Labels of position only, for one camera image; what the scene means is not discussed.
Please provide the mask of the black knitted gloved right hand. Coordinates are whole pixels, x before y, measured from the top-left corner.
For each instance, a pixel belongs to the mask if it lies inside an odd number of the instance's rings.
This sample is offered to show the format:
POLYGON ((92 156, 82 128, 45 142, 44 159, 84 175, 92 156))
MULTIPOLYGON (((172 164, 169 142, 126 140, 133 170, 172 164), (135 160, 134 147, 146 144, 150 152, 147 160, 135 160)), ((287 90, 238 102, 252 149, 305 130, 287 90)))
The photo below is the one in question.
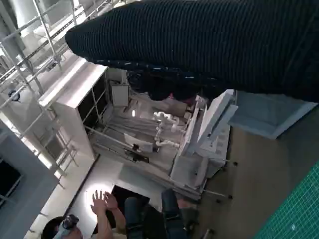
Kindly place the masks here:
POLYGON ((319 100, 316 0, 143 0, 67 31, 87 61, 127 71, 152 100, 228 89, 319 100))

